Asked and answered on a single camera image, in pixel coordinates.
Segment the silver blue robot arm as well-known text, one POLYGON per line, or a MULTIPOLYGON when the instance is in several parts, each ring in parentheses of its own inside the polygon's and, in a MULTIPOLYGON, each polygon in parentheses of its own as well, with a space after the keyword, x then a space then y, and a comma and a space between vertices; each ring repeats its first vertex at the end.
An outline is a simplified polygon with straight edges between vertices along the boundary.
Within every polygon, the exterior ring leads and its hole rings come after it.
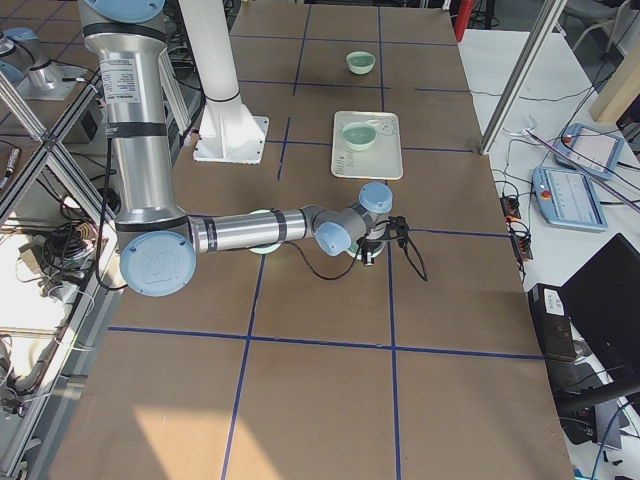
MULTIPOLYGON (((117 163, 121 210, 115 229, 120 271, 134 291, 173 294, 193 277, 200 253, 250 249, 314 238, 328 255, 364 258, 387 225, 393 195, 372 182, 341 211, 319 206, 210 217, 177 203, 164 110, 161 57, 166 50, 160 1, 82 1, 86 47, 99 59, 107 110, 108 155, 117 163)), ((196 159, 257 164, 268 121, 243 103, 224 7, 183 1, 205 97, 196 159)))

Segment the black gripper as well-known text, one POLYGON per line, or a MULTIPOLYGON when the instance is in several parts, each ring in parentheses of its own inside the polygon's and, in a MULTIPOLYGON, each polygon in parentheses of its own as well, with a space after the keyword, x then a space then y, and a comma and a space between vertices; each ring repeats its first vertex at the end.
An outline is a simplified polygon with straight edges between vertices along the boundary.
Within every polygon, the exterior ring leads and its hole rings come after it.
POLYGON ((358 240, 358 258, 360 260, 374 260, 384 249, 387 243, 384 239, 368 239, 362 237, 358 240))

